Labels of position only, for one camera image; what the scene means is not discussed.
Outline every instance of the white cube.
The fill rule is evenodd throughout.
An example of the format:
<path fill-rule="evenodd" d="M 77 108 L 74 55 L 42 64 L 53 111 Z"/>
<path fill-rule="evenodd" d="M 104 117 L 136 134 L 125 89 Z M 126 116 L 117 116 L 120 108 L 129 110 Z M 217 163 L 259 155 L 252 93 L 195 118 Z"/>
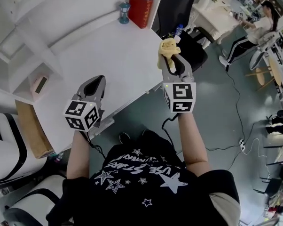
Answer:
<path fill-rule="evenodd" d="M 71 128 L 86 132 L 100 118 L 96 103 L 79 100 L 68 100 L 63 115 Z"/>
<path fill-rule="evenodd" d="M 196 101 L 196 83 L 163 83 L 164 97 L 172 113 L 189 113 Z"/>

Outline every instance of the concrete floor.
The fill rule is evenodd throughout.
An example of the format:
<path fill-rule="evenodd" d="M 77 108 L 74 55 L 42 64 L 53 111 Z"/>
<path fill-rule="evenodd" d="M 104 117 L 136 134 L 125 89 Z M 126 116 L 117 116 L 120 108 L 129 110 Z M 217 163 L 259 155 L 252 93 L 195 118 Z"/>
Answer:
<path fill-rule="evenodd" d="M 231 44 L 236 38 L 245 35 L 242 28 L 237 28 L 228 36 L 222 46 L 229 51 Z M 194 108 L 194 116 L 200 133 L 207 148 L 226 148 L 230 145 L 238 145 L 239 139 L 243 138 L 242 127 L 236 111 L 238 93 L 233 88 L 232 80 L 227 76 L 225 68 L 218 61 L 221 47 L 217 44 L 210 45 L 206 52 L 208 60 L 199 68 L 194 77 L 197 83 L 197 101 Z M 280 109 L 275 86 L 270 84 L 267 88 L 257 92 L 259 84 L 256 77 L 245 77 L 249 73 L 249 59 L 252 53 L 234 62 L 229 70 L 230 76 L 236 83 L 236 88 L 241 93 L 238 103 L 238 110 L 244 126 L 245 137 L 248 138 L 251 126 L 254 122 L 264 120 L 266 116 L 274 114 Z M 115 124 L 106 129 L 101 135 L 93 139 L 93 143 L 100 145 L 106 154 L 115 144 L 118 144 L 120 132 L 127 132 L 132 138 L 138 135 L 145 128 L 157 132 L 160 136 L 167 138 L 161 130 L 163 121 L 173 116 L 164 101 L 162 90 L 144 95 L 123 111 L 118 113 L 114 119 Z M 177 120 L 168 122 L 166 129 L 171 135 L 175 149 L 181 151 L 181 142 Z M 263 145 L 269 144 L 266 139 L 264 122 L 257 123 L 249 141 L 246 144 L 246 152 L 250 150 L 254 138 L 260 141 L 260 154 L 268 156 L 258 157 L 258 141 L 253 144 L 252 151 L 248 155 L 240 154 L 230 171 L 233 173 L 236 186 L 239 192 L 242 216 L 241 220 L 250 225 L 257 223 L 264 209 L 265 197 L 253 191 L 253 188 L 264 191 L 267 184 L 262 183 L 259 177 L 267 177 L 265 167 L 268 163 L 274 162 L 277 154 L 276 149 L 262 149 Z M 218 150 L 208 152 L 209 160 L 213 169 L 227 170 L 239 147 L 233 147 L 226 151 Z M 94 149 L 90 152 L 91 174 L 101 168 L 103 159 Z M 270 172 L 276 166 L 269 167 Z"/>

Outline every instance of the power strip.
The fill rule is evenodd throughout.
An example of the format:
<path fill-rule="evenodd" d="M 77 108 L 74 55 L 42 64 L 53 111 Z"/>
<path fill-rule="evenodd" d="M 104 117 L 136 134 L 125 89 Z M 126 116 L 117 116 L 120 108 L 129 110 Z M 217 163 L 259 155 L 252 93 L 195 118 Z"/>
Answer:
<path fill-rule="evenodd" d="M 244 142 L 243 139 L 239 140 L 239 145 L 240 145 L 241 151 L 244 152 L 245 151 L 245 142 Z"/>

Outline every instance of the red book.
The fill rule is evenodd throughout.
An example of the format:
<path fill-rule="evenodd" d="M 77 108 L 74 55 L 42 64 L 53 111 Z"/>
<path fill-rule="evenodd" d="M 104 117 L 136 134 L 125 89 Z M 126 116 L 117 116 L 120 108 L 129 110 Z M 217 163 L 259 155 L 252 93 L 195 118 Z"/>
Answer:
<path fill-rule="evenodd" d="M 129 0 L 129 18 L 140 28 L 147 27 L 153 0 Z"/>

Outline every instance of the woman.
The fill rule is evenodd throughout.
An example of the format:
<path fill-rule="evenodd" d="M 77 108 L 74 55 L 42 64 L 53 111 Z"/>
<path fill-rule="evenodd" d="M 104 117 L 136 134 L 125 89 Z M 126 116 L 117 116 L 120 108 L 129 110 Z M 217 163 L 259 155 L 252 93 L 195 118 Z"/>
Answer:
<path fill-rule="evenodd" d="M 253 24 L 243 19 L 242 24 L 251 28 L 250 33 L 233 43 L 227 59 L 223 56 L 219 56 L 220 62 L 226 68 L 230 66 L 236 57 L 242 55 L 250 48 L 257 46 L 259 44 L 259 39 L 266 33 L 277 30 L 278 14 L 273 4 L 269 1 L 265 1 L 262 3 L 262 7 L 266 16 Z"/>
<path fill-rule="evenodd" d="M 232 174 L 212 170 L 192 113 L 178 117 L 185 165 L 172 145 L 145 130 L 126 133 L 89 179 L 89 145 L 76 131 L 63 196 L 47 215 L 49 226 L 73 216 L 74 225 L 237 226 L 239 197 Z"/>

